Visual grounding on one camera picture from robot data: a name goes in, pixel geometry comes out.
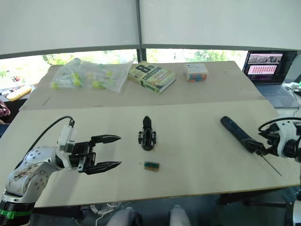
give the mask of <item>clear plastic bag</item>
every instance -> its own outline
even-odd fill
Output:
[[[120,92],[131,66],[132,62],[119,65],[102,65],[75,58],[57,70],[50,87],[54,89],[108,88]]]

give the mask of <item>black cable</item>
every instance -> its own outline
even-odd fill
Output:
[[[296,101],[298,101],[298,99],[297,99],[297,97],[296,97],[296,95],[295,95],[294,89],[291,88],[291,87],[289,87],[289,86],[287,86],[287,85],[284,85],[284,84],[282,84],[282,85],[283,85],[284,87],[288,88],[289,90],[291,90],[291,91],[293,92],[293,97],[295,98]]]
[[[264,131],[262,130],[263,127],[265,127],[265,126],[267,126],[267,125],[269,125],[269,124],[271,124],[271,123],[273,123],[273,122],[284,121],[284,120],[299,120],[299,121],[301,121],[301,118],[298,118],[298,117],[285,117],[285,118],[280,118],[280,119],[274,119],[274,120],[271,120],[271,121],[268,121],[268,122],[262,124],[262,125],[258,128],[258,131],[259,131],[259,132],[264,132]]]
[[[293,117],[295,117],[295,114],[300,110],[300,107],[293,113]]]
[[[296,145],[295,145],[295,152],[296,153],[299,153],[299,145],[300,145],[300,141],[301,141],[301,136],[299,136],[299,138],[297,139],[297,142],[296,142]]]
[[[27,153],[29,153],[29,152],[35,147],[35,145],[38,143],[38,141],[42,138],[42,136],[45,135],[45,133],[46,133],[48,130],[51,129],[51,127],[53,127],[55,124],[57,124],[59,121],[61,121],[61,120],[63,120],[63,119],[70,119],[69,126],[72,126],[72,127],[74,126],[75,121],[73,120],[73,118],[72,118],[71,116],[66,115],[66,116],[63,116],[63,117],[57,119],[56,121],[54,121],[50,126],[48,126],[48,127],[47,127],[47,128],[46,128],[39,136],[38,136],[38,138],[37,138],[37,139],[34,141],[34,143],[30,146],[30,148],[28,149],[28,151],[26,152],[26,154],[24,155],[24,157],[27,155]],[[21,165],[22,161],[23,161],[23,159],[17,164],[16,168],[18,168],[18,167]]]

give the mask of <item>white roller blind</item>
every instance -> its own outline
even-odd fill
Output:
[[[141,0],[143,44],[301,49],[301,0]]]
[[[0,55],[138,44],[135,0],[0,0]]]

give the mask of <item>gray pants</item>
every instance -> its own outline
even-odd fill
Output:
[[[137,212],[130,207],[119,210],[109,220],[107,226],[131,226],[135,217],[137,217]],[[181,206],[176,205],[170,210],[169,226],[191,226],[189,218]]]

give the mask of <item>green book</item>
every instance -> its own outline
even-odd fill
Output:
[[[175,73],[170,70],[140,62],[128,73],[128,78],[141,86],[161,94],[175,81]]]

